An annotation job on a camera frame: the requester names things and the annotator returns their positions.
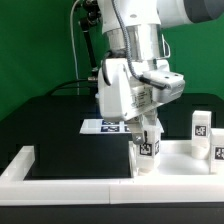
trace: white rectangular block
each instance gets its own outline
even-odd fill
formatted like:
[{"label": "white rectangular block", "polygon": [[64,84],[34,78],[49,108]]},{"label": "white rectangular block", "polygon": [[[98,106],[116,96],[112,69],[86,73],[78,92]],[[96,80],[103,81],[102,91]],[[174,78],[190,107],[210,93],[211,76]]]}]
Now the white rectangular block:
[{"label": "white rectangular block", "polygon": [[192,116],[192,140],[206,139],[210,135],[211,128],[210,111],[195,111]]},{"label": "white rectangular block", "polygon": [[192,156],[196,159],[208,158],[211,116],[210,111],[199,110],[192,115]]},{"label": "white rectangular block", "polygon": [[136,166],[144,170],[153,170],[160,163],[160,127],[146,125],[145,143],[136,147]]},{"label": "white rectangular block", "polygon": [[224,129],[211,129],[210,173],[224,174]]}]

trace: black tabletop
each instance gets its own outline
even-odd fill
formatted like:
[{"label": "black tabletop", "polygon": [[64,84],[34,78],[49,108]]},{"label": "black tabletop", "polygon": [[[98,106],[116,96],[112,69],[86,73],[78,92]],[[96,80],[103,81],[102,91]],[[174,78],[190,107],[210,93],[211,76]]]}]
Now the black tabletop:
[{"label": "black tabletop", "polygon": [[[212,111],[224,128],[224,101],[183,94],[158,109],[162,139],[190,139],[195,110]],[[0,122],[0,173],[24,145],[35,146],[26,180],[129,178],[130,135],[80,135],[84,119],[100,118],[89,96],[35,97]],[[223,223],[224,203],[0,207],[0,223]]]}]

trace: black cable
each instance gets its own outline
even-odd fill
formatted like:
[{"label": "black cable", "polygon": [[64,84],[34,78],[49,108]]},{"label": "black cable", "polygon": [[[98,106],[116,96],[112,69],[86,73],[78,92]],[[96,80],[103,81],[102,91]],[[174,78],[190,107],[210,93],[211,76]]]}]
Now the black cable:
[{"label": "black cable", "polygon": [[140,79],[140,76],[142,75],[137,75],[136,72],[135,72],[135,69],[132,65],[132,55],[131,55],[131,41],[130,41],[130,37],[129,37],[129,34],[128,34],[128,31],[127,31],[127,28],[123,22],[123,19],[121,18],[121,14],[118,10],[118,6],[117,6],[117,2],[116,0],[111,0],[112,1],[112,5],[113,5],[113,9],[114,9],[114,12],[117,16],[117,20],[120,24],[120,27],[121,27],[121,30],[122,30],[122,33],[123,33],[123,36],[124,36],[124,43],[125,43],[125,49],[126,49],[126,58],[127,58],[127,62],[128,62],[128,67],[129,67],[129,70],[132,74],[132,76],[134,76],[137,80]]},{"label": "black cable", "polygon": [[52,93],[54,93],[55,91],[57,91],[61,87],[64,87],[64,86],[67,86],[67,85],[70,85],[70,84],[74,84],[74,83],[80,83],[80,82],[88,82],[88,79],[72,80],[72,81],[68,81],[68,82],[61,83],[60,85],[57,85],[53,89],[51,89],[50,91],[48,91],[45,94],[45,96],[51,96]]}]

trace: green background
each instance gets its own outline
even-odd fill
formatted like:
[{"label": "green background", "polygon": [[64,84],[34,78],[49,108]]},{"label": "green background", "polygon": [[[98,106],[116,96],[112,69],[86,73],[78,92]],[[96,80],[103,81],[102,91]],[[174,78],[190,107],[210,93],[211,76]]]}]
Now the green background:
[{"label": "green background", "polygon": [[[72,0],[0,0],[0,120],[29,98],[75,78],[69,28],[72,4]],[[80,78],[90,75],[77,25],[83,15],[79,10],[74,16]],[[164,35],[172,51],[172,71],[185,75],[185,92],[224,98],[224,16],[167,29]],[[91,30],[91,37],[99,64],[107,50],[100,26]]]}]

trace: white tray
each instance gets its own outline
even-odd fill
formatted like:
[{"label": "white tray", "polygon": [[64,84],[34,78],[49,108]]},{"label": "white tray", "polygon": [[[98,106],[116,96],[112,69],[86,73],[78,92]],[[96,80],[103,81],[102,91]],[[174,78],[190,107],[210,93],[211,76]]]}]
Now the white tray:
[{"label": "white tray", "polygon": [[0,205],[224,202],[224,178],[190,156],[191,141],[162,141],[161,165],[145,177],[24,181],[34,148],[23,147],[0,177]]}]

